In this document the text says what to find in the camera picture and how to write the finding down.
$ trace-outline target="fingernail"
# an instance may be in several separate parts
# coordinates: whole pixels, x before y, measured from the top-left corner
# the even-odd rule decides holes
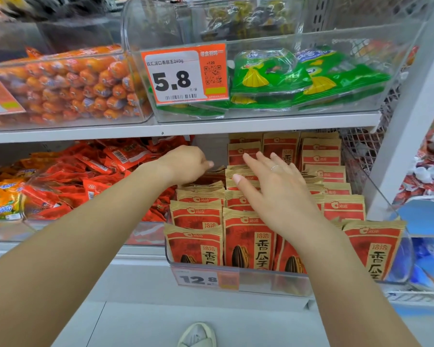
[[[241,179],[243,179],[243,177],[239,174],[233,174],[233,181],[235,182],[235,184],[238,185],[238,183],[241,181]]]

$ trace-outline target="white shoe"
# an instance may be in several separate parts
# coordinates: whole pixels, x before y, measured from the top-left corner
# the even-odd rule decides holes
[[[207,324],[197,322],[186,329],[177,347],[217,347],[216,334]]]

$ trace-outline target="blue package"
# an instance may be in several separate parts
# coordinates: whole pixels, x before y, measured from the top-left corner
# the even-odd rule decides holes
[[[434,291],[434,237],[412,237],[415,267],[410,283],[418,290]]]

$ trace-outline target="person's right hand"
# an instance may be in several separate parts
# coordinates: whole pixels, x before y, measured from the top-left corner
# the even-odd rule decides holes
[[[243,159],[259,178],[261,190],[241,175],[235,174],[233,180],[273,231],[291,243],[300,243],[316,229],[331,228],[294,164],[288,166],[274,153],[267,158],[258,152],[256,160],[245,153]]]

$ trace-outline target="white shelf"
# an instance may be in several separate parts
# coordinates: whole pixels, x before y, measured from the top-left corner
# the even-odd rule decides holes
[[[143,124],[67,126],[0,131],[0,143],[107,139],[142,136],[239,133],[298,129],[374,127],[381,119],[378,111],[310,114],[231,120],[158,123],[154,117]]]

